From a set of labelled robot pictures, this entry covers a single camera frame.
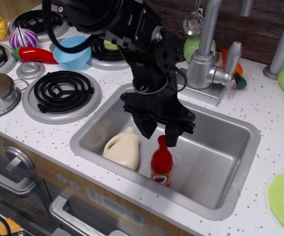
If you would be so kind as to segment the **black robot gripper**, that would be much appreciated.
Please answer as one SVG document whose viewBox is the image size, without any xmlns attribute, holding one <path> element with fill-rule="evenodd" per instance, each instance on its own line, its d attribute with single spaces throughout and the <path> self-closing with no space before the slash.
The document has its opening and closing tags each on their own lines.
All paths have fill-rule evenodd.
<svg viewBox="0 0 284 236">
<path fill-rule="evenodd" d="M 157 124 L 163 124 L 168 147 L 175 147 L 183 132 L 194 131 L 195 114 L 181 104 L 175 92 L 161 95 L 141 95 L 125 92 L 120 96 L 124 110 L 131 113 L 140 133 L 147 139 L 153 135 Z"/>
</svg>

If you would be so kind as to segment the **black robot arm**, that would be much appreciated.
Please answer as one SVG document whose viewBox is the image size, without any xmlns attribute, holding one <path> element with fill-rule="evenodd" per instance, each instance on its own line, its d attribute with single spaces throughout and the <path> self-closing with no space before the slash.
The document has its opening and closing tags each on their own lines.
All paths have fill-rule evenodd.
<svg viewBox="0 0 284 236">
<path fill-rule="evenodd" d="M 178 49 L 166 35 L 160 17 L 142 0 L 61 0 L 68 24 L 89 37 L 64 47 L 50 25 L 51 2 L 42 3 L 42 18 L 50 40 L 66 53 L 78 53 L 99 39 L 115 43 L 130 66 L 134 91 L 121 95 L 124 110 L 140 133 L 150 138 L 157 124 L 165 126 L 167 145 L 174 147 L 183 133 L 193 133 L 195 115 L 178 100 Z"/>
</svg>

